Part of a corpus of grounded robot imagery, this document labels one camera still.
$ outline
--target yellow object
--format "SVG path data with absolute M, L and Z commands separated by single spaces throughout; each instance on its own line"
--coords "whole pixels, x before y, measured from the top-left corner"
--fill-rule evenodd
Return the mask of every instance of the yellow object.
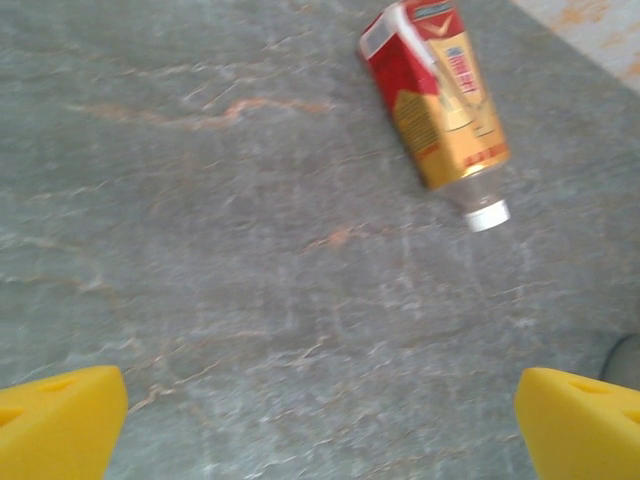
M 0 390 L 0 479 L 101 479 L 126 414 L 117 367 Z
M 640 392 L 532 368 L 515 409 L 540 480 L 640 479 Z

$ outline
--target bottle cap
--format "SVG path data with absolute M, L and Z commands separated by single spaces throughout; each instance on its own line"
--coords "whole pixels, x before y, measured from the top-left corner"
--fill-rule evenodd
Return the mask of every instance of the bottle cap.
M 507 202 L 500 200 L 486 208 L 465 215 L 472 232 L 483 232 L 497 227 L 511 218 Z

